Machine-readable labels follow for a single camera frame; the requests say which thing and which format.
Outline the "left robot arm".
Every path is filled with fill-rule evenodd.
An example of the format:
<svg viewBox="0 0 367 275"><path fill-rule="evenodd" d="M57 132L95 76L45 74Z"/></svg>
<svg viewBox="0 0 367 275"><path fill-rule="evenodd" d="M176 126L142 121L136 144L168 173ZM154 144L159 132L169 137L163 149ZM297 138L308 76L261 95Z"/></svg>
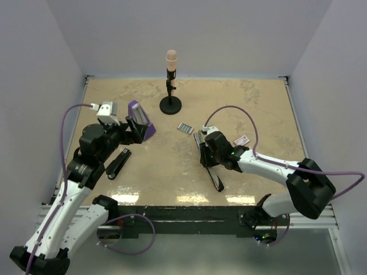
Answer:
<svg viewBox="0 0 367 275"><path fill-rule="evenodd" d="M105 173L105 162L120 145L143 143L147 126L127 116L126 122L86 126L64 182L39 228L24 246L16 246L11 260L26 274L65 274L72 253L102 224L119 218L118 203L105 195L96 197L86 214L72 223L76 212Z"/></svg>

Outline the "grey black stapler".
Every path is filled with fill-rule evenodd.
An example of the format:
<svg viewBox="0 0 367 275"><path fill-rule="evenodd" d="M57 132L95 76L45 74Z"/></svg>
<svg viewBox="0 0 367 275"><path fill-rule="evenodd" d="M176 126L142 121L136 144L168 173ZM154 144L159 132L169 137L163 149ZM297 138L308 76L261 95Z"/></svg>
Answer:
<svg viewBox="0 0 367 275"><path fill-rule="evenodd" d="M218 177L216 172L212 169L212 167L218 165L218 163L214 160L209 147L206 145L203 134L198 131L193 134L193 137L197 145L201 165L208 172L216 190L218 192L222 192L224 190L223 182Z"/></svg>

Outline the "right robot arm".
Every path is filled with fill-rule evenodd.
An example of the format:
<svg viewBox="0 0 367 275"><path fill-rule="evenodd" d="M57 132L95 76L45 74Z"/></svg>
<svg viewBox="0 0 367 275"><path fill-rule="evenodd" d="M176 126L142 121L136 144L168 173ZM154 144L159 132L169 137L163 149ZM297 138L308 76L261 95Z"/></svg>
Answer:
<svg viewBox="0 0 367 275"><path fill-rule="evenodd" d="M217 191L224 189L221 179L212 169L217 165L239 173L255 174L287 187L285 193L265 195L246 215L248 222L269 225L276 217L291 213L317 219L336 192L331 181L311 159L287 162L272 158L266 162L264 155L256 156L246 146L232 146L217 129L198 131L194 139L200 163L206 168Z"/></svg>

